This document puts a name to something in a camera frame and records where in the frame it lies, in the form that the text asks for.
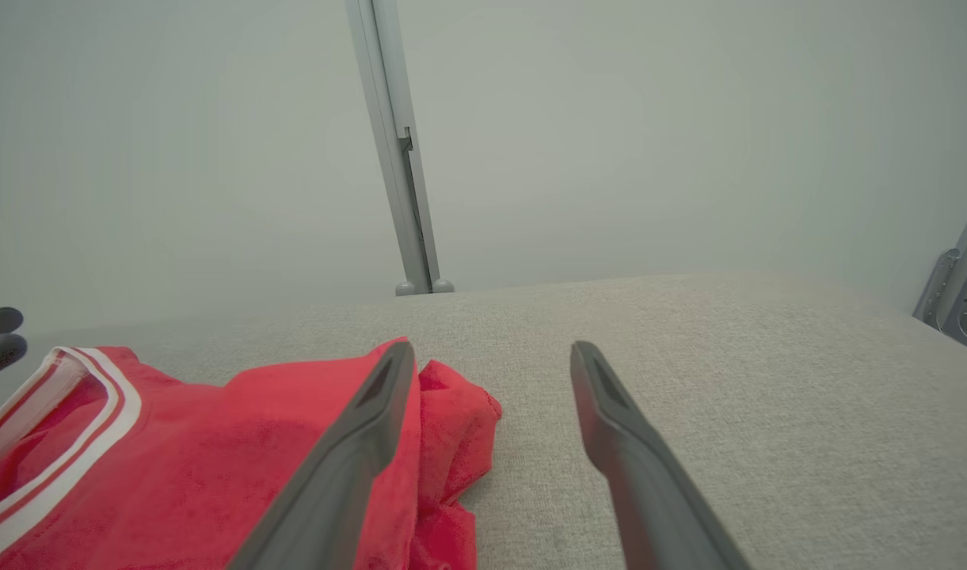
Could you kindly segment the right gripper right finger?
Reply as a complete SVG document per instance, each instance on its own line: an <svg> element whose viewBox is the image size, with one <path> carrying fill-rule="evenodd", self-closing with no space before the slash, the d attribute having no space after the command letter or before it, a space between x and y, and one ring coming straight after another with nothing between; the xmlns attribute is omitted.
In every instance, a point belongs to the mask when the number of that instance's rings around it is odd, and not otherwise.
<svg viewBox="0 0 967 570"><path fill-rule="evenodd" d="M585 452L610 490L626 568L750 568L598 346L573 344L570 378Z"/></svg>

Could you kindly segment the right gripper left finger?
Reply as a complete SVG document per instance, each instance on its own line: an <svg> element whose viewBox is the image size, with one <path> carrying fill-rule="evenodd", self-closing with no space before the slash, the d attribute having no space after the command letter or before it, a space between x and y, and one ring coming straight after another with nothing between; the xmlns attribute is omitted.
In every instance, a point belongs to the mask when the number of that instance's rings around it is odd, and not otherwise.
<svg viewBox="0 0 967 570"><path fill-rule="evenodd" d="M395 458L415 371L389 346L243 542L230 569L352 569L372 483Z"/></svg>

